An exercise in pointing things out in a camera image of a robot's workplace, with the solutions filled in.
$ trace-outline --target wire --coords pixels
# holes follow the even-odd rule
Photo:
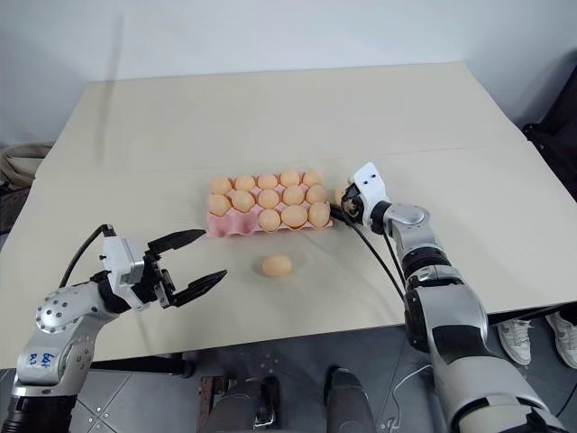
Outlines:
[[[74,270],[76,263],[78,263],[78,260],[80,259],[82,254],[87,250],[90,244],[94,242],[94,240],[98,237],[98,235],[100,235],[101,233],[109,232],[110,230],[111,228],[108,225],[102,224],[99,228],[97,228],[93,232],[92,235],[88,237],[86,241],[84,241],[84,243],[80,246],[80,248],[78,248],[78,251],[76,251],[76,254],[74,254],[74,257],[72,257],[72,260],[69,263],[69,267],[64,272],[62,280],[60,280],[60,286],[58,286],[59,288],[66,286],[66,283],[69,282],[70,274]]]
[[[341,209],[344,209],[343,202],[341,202]],[[344,218],[344,222],[349,227],[351,227],[356,232],[356,234],[359,235],[359,237],[362,239],[362,241],[369,247],[372,255],[375,256],[375,258],[379,261],[380,265],[383,267],[383,269],[385,270],[385,272],[389,276],[390,282],[392,282],[393,286],[395,286],[395,290],[397,291],[401,300],[405,300],[405,295],[403,295],[403,292],[398,287],[397,281],[395,280],[395,277],[393,276],[392,272],[390,271],[389,266],[387,266],[387,264],[382,261],[382,259],[379,256],[379,253],[377,253],[377,251],[374,249],[372,244],[369,242],[369,239],[367,239],[366,236],[362,233],[362,231],[359,230],[359,228],[354,224],[353,221],[351,221],[351,218],[349,217],[349,215],[344,210],[343,210],[343,218]]]
[[[559,417],[559,415],[561,415],[563,413],[563,411],[565,410],[565,408],[569,404],[569,401],[571,401],[572,396],[575,394],[575,390],[577,390],[577,383],[574,384],[573,389],[571,390],[571,392],[569,392],[569,397],[567,397],[567,400],[565,400],[565,403],[563,404],[563,406],[559,409],[559,411],[555,415],[556,417]]]
[[[415,370],[413,373],[406,375],[403,378],[403,380],[400,381],[397,384],[397,386],[395,386],[395,388],[393,389],[393,400],[395,401],[395,404],[397,405],[397,417],[396,418],[392,417],[392,418],[387,419],[387,432],[388,433],[390,433],[393,430],[400,428],[401,411],[400,411],[400,405],[398,404],[397,394],[396,394],[398,388],[400,388],[402,386],[402,384],[405,383],[406,381],[408,381],[411,377],[413,377],[416,374],[421,373],[422,371],[426,370],[427,368],[433,368],[433,366],[431,364],[427,364],[427,365],[422,366],[418,370]]]
[[[405,276],[403,275],[403,271],[400,270],[400,266],[398,265],[397,256],[395,255],[395,252],[393,251],[393,247],[391,246],[389,237],[387,236],[386,233],[384,234],[384,238],[385,238],[385,242],[387,243],[387,248],[389,248],[390,258],[393,259],[393,262],[395,263],[395,267],[397,268],[398,277],[400,278],[400,280],[404,286],[405,285]]]

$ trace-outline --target beige tabletop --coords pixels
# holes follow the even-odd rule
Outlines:
[[[142,243],[206,225],[209,179],[318,169],[332,189],[373,161],[391,199],[426,207],[452,263],[489,312],[575,300],[577,206],[461,63],[266,72],[87,87],[0,253],[0,367],[34,311],[103,223]],[[180,309],[106,326],[96,359],[397,325],[403,306],[341,224],[214,239],[163,255],[177,287],[226,278]],[[385,256],[377,236],[370,237]],[[101,270],[95,243],[72,281]],[[255,272],[271,253],[295,271]]]

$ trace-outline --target floor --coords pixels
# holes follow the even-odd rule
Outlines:
[[[577,371],[561,364],[552,333],[542,319],[530,330],[533,362],[519,367],[556,413],[577,382]],[[503,355],[496,330],[490,348]],[[197,423],[199,378],[223,373],[237,378],[274,374],[281,384],[283,428],[325,431],[322,394],[326,369],[339,364],[353,371],[365,387],[379,432],[397,415],[392,386],[427,364],[427,356],[406,343],[400,327],[290,338],[186,353],[197,372],[188,379],[166,374],[91,371],[73,412],[72,433],[191,432]],[[7,405],[14,371],[0,372],[2,408]],[[399,388],[402,409],[399,432],[442,432],[430,373]],[[577,397],[561,420],[577,431]]]

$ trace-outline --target egg carton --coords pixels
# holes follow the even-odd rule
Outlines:
[[[299,173],[301,180],[303,179],[303,175],[304,175],[304,173],[302,173],[302,172]],[[280,178],[279,174],[275,174],[275,176],[277,177],[277,180]],[[235,178],[229,178],[229,181],[231,182],[231,185],[234,185]],[[299,206],[306,209],[308,212],[308,209],[310,208],[311,204],[307,202],[306,197],[307,197],[307,191],[310,187],[308,185],[302,183],[302,181],[299,184],[299,187],[303,190],[303,192],[305,194],[305,201],[303,201]],[[280,202],[274,208],[277,212],[279,212],[279,215],[280,215],[280,212],[282,212],[282,210],[288,206],[287,204],[283,203],[283,201],[282,201],[282,196],[283,196],[284,190],[286,188],[287,187],[285,187],[284,185],[281,185],[280,182],[275,188],[273,188],[275,191],[277,191],[279,193]],[[225,195],[232,201],[232,198],[233,198],[232,195],[235,191],[236,191],[236,189],[231,189]],[[264,209],[264,207],[260,206],[257,202],[258,196],[261,193],[261,191],[262,191],[262,188],[259,188],[258,186],[255,186],[253,189],[251,189],[251,191],[249,191],[252,194],[252,196],[254,197],[255,204],[253,207],[251,207],[251,209],[248,212],[241,212],[240,210],[235,209],[234,207],[231,207],[222,216],[218,216],[218,215],[214,215],[210,212],[206,212],[206,221],[207,221],[207,226],[208,226],[208,229],[206,231],[207,234],[209,236],[212,236],[212,237],[225,237],[228,235],[245,235],[245,236],[247,236],[247,235],[250,235],[251,233],[255,233],[255,232],[274,233],[276,231],[283,230],[283,229],[297,231],[297,230],[301,230],[303,228],[314,228],[315,230],[322,230],[324,228],[328,228],[328,227],[333,225],[333,220],[330,217],[328,219],[328,223],[326,223],[326,225],[324,225],[322,227],[313,226],[308,220],[305,222],[304,225],[297,227],[297,228],[287,226],[286,224],[284,224],[281,221],[280,226],[278,226],[276,230],[274,230],[272,232],[267,232],[259,224],[259,214]]]

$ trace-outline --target egg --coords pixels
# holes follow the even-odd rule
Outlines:
[[[324,227],[331,216],[331,207],[328,203],[316,202],[308,210],[308,221],[315,227]]]
[[[308,187],[319,185],[321,181],[321,175],[316,170],[307,171],[303,176],[303,183]]]
[[[231,181],[224,177],[212,178],[210,180],[210,192],[223,196],[233,188]]]
[[[287,226],[298,228],[306,223],[308,214],[307,210],[301,206],[288,206],[282,209],[280,218]]]
[[[341,185],[334,190],[334,203],[341,206],[341,198],[343,198],[344,193],[348,187],[346,185]]]
[[[270,255],[262,261],[261,268],[269,277],[284,277],[292,272],[292,261],[287,255]]]
[[[254,206],[254,197],[250,192],[233,191],[233,206],[241,212],[248,212]]]
[[[262,174],[259,176],[259,180],[257,182],[259,188],[261,189],[273,189],[277,185],[279,185],[279,181],[274,174]]]
[[[305,192],[299,185],[291,185],[282,193],[282,201],[287,205],[300,205],[305,200]]]
[[[325,189],[320,185],[313,185],[307,191],[307,202],[312,205],[318,201],[326,201]]]
[[[274,209],[263,209],[259,214],[259,225],[265,232],[274,232],[280,226],[280,215]]]
[[[239,176],[234,182],[234,187],[239,191],[250,191],[254,188],[254,185],[253,176]]]
[[[285,187],[298,185],[300,183],[300,174],[295,169],[286,169],[280,174],[280,183]]]
[[[259,194],[259,206],[273,209],[280,203],[279,193],[274,189],[264,189]]]
[[[220,194],[210,194],[208,196],[208,211],[211,214],[221,217],[228,212],[230,208],[231,202],[225,196],[221,196]]]

